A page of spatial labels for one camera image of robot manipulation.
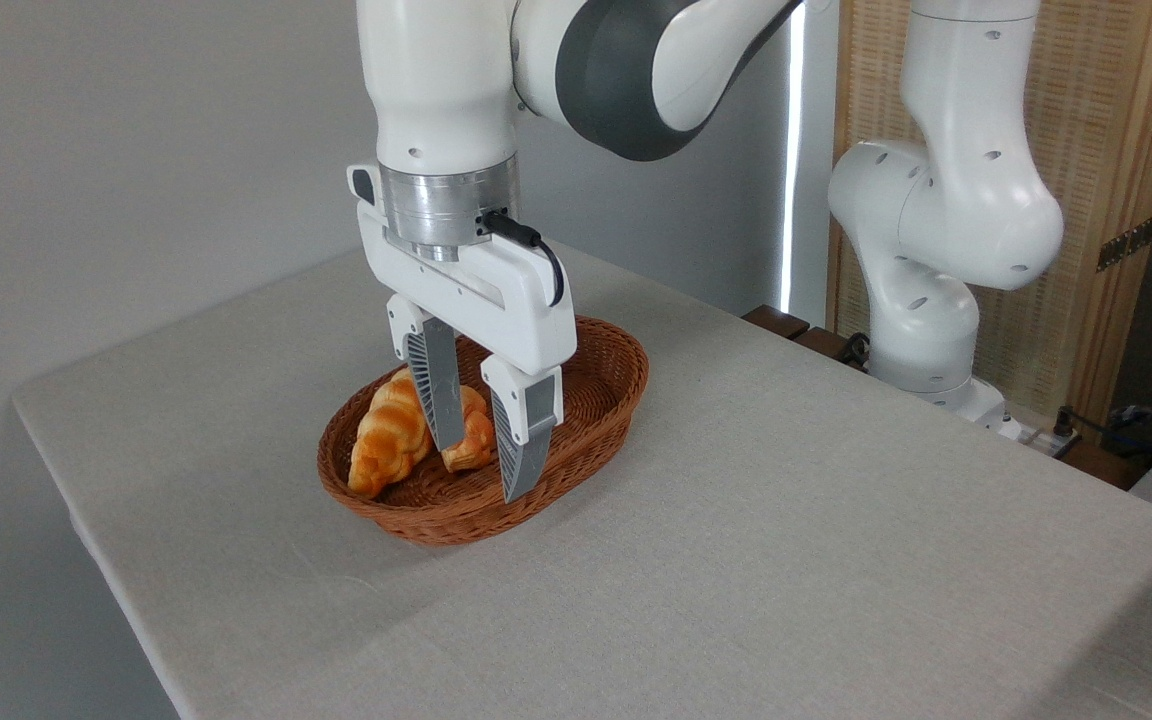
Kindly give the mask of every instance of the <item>electrical cable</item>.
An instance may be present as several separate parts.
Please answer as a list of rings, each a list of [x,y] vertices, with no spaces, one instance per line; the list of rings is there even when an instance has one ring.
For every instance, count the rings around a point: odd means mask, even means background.
[[[1093,420],[1084,418],[1084,416],[1082,416],[1082,415],[1075,414],[1074,410],[1069,406],[1061,407],[1060,411],[1061,411],[1061,414],[1068,414],[1070,416],[1070,418],[1074,418],[1074,419],[1078,420],[1079,423],[1083,423],[1084,425],[1087,425],[1089,429],[1096,430],[1097,433],[1101,433],[1102,435],[1105,435],[1107,438],[1114,438],[1115,441],[1117,441],[1117,442],[1122,442],[1124,445],[1130,445],[1132,447],[1138,447],[1138,448],[1140,448],[1140,450],[1152,452],[1152,442],[1139,441],[1139,439],[1135,439],[1135,438],[1126,437],[1124,434],[1116,433],[1116,432],[1114,432],[1114,430],[1104,427],[1101,424],[1094,423]]]
[[[515,241],[518,245],[540,249],[545,253],[545,258],[550,259],[550,267],[554,270],[554,300],[550,306],[556,306],[559,302],[563,301],[563,293],[567,290],[563,282],[563,266],[559,263],[558,255],[550,250],[548,245],[545,245],[538,229],[510,218],[508,209],[490,211],[480,218],[480,222],[485,232],[499,234],[500,237]]]

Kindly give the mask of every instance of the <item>bread roll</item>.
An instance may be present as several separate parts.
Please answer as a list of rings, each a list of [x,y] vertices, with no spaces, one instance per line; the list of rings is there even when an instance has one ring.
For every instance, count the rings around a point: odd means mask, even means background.
[[[371,500],[410,475],[433,449],[434,438],[425,424],[411,370],[403,367],[376,392],[358,423],[349,458],[349,488]]]
[[[465,418],[465,439],[444,450],[444,468],[448,473],[484,468],[492,461],[495,448],[488,402],[470,386],[461,386],[461,415]]]

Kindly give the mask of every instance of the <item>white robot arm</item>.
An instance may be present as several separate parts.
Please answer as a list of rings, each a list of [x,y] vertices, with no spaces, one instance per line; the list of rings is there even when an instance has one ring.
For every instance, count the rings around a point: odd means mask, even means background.
[[[972,378],[964,281],[1015,290],[1060,250],[1021,113],[1038,5],[914,0],[901,97],[927,146],[863,142],[829,183],[867,285],[870,374],[1006,434],[1002,396]]]
[[[482,366],[507,501],[540,477],[576,350],[571,291],[517,220],[515,119],[556,120],[632,160],[681,150],[799,0],[358,0],[376,160],[349,168],[367,260],[396,293],[435,445],[463,437],[454,333]]]
[[[539,478],[576,350],[562,263],[518,222],[515,119],[532,111],[631,160],[670,156],[799,0],[357,3],[380,132],[349,182],[371,268],[396,293],[394,350],[444,448],[463,432],[454,333],[488,348],[511,501]],[[941,270],[1020,287],[1060,241],[1020,116],[1037,5],[914,0],[902,86],[929,149],[863,143],[831,183],[874,300],[873,373],[952,409],[980,403],[978,314]]]

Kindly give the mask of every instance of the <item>wicker basket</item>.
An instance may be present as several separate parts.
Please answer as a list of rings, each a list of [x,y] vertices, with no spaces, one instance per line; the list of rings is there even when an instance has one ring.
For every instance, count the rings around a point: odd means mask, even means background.
[[[630,334],[616,325],[579,316],[577,350],[563,364],[566,419],[554,429],[550,460],[536,487],[506,505],[500,491],[499,461],[471,473],[448,473],[442,457],[422,461],[411,477],[384,490],[376,500],[353,495],[348,488],[349,452],[358,420],[371,396],[397,367],[362,388],[335,414],[319,442],[319,477],[340,503],[373,520],[391,535],[418,544],[479,541],[524,523],[550,502],[576,487],[607,464],[626,442],[635,407],[649,378],[649,357]],[[461,381],[490,397],[479,378],[488,353],[458,338]]]

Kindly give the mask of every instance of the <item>gray fabric tablecloth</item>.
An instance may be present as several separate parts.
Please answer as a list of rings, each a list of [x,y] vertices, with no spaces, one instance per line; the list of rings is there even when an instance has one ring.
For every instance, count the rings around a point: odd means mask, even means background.
[[[1152,506],[563,250],[652,381],[538,518],[426,550],[325,495],[394,364],[361,251],[15,396],[182,717],[1152,717]]]

